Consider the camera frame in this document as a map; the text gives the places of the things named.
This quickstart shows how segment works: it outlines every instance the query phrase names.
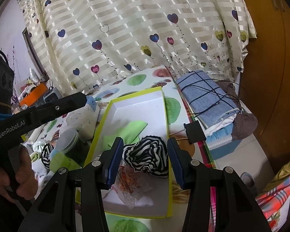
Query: orange box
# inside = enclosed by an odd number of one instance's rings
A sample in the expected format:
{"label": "orange box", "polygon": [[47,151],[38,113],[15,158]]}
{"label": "orange box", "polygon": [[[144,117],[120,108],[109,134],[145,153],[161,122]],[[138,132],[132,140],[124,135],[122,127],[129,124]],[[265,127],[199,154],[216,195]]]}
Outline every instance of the orange box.
{"label": "orange box", "polygon": [[21,102],[20,105],[26,104],[31,106],[36,102],[45,92],[47,91],[47,86],[44,83],[39,84],[32,92],[30,92]]}

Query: black sleeve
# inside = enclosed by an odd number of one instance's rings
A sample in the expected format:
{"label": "black sleeve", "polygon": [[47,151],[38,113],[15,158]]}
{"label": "black sleeve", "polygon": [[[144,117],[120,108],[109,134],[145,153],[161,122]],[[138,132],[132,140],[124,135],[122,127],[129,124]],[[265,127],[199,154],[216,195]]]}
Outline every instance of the black sleeve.
{"label": "black sleeve", "polygon": [[0,195],[0,232],[17,232],[23,219],[17,206]]}

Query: gray shoe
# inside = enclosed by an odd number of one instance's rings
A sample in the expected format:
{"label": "gray shoe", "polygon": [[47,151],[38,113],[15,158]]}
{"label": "gray shoe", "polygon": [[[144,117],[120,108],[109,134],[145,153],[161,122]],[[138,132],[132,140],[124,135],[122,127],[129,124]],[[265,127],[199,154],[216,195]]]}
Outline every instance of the gray shoe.
{"label": "gray shoe", "polygon": [[241,180],[244,182],[252,196],[255,198],[257,196],[257,189],[254,183],[254,178],[251,176],[251,174],[243,172],[241,175]]}

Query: brown fabric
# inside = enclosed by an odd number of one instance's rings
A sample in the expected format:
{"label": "brown fabric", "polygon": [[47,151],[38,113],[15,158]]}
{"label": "brown fabric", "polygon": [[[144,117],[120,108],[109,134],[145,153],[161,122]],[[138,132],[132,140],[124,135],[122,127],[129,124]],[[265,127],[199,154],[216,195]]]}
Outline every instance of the brown fabric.
{"label": "brown fabric", "polygon": [[232,140],[240,140],[250,136],[258,125],[257,118],[252,113],[247,113],[238,100],[238,96],[235,93],[235,87],[229,79],[216,81],[216,84],[228,95],[232,95],[233,102],[237,105],[241,111],[236,114],[236,118],[233,122]]}

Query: curtain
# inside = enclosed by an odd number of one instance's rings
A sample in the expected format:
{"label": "curtain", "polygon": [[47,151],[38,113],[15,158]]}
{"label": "curtain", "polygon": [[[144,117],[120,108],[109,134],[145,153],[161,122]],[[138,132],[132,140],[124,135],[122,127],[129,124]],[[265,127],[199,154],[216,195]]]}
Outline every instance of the curtain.
{"label": "curtain", "polygon": [[17,0],[37,55],[65,94],[165,65],[177,79],[243,72],[256,37],[244,0]]}

